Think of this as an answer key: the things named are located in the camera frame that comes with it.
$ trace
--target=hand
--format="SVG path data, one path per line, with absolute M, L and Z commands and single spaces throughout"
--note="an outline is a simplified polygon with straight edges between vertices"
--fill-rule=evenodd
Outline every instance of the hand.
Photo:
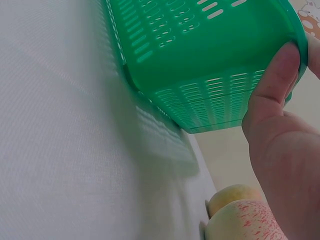
M 312 36 L 308 41 L 309 68 L 320 78 L 320 41 Z M 252 168 L 283 232 L 290 240 L 318 240 L 320 134 L 283 110 L 299 65 L 297 47 L 287 43 L 252 93 L 242 129 Z

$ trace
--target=beige wall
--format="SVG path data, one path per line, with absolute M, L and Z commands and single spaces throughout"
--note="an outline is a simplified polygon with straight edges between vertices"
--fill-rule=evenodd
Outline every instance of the beige wall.
M 301 9 L 305 3 L 305 0 L 295 0 L 294 6 Z M 307 70 L 286 110 L 320 129 L 319 92 L 320 81 Z M 238 183 L 260 188 L 251 168 L 248 144 L 240 127 L 201 133 L 196 139 L 217 190 Z

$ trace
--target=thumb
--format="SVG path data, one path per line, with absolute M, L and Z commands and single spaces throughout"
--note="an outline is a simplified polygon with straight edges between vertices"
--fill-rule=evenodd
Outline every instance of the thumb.
M 248 112 L 242 123 L 246 137 L 250 128 L 261 121 L 283 116 L 283 103 L 296 79 L 299 65 L 299 50 L 293 43 L 285 44 L 272 59 L 250 97 Z

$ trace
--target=basket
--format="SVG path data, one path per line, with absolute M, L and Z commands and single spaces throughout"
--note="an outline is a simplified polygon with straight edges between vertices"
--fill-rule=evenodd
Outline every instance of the basket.
M 276 52 L 308 42 L 288 0 L 106 0 L 129 84 L 188 133 L 239 126 Z

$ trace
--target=red speckled apple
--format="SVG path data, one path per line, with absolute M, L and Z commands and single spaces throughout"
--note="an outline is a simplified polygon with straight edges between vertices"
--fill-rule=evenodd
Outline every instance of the red speckled apple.
M 218 191 L 210 199 L 208 204 L 209 217 L 211 218 L 219 209 L 227 204 L 242 199 L 262 201 L 262 196 L 257 189 L 245 184 L 228 186 Z
M 205 228 L 206 240 L 288 240 L 268 204 L 237 200 L 221 208 Z

